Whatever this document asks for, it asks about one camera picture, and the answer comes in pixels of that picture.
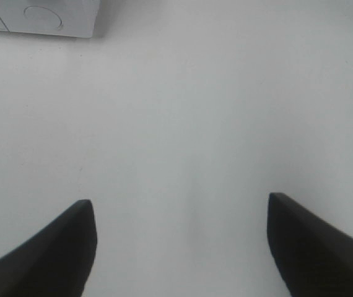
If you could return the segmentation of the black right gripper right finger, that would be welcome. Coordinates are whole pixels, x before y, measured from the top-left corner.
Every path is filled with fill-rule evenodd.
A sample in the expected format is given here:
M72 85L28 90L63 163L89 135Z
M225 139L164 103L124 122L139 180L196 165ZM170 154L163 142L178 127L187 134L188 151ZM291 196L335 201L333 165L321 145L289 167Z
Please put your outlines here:
M267 239L291 296L353 296L353 238L283 193L268 200Z

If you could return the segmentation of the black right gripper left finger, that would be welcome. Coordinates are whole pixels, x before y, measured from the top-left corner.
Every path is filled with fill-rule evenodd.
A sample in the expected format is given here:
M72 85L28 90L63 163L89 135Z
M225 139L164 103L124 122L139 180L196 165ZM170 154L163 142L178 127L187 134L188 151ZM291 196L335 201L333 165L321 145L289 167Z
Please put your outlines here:
M92 202L78 200L0 258L0 296L82 296L97 243Z

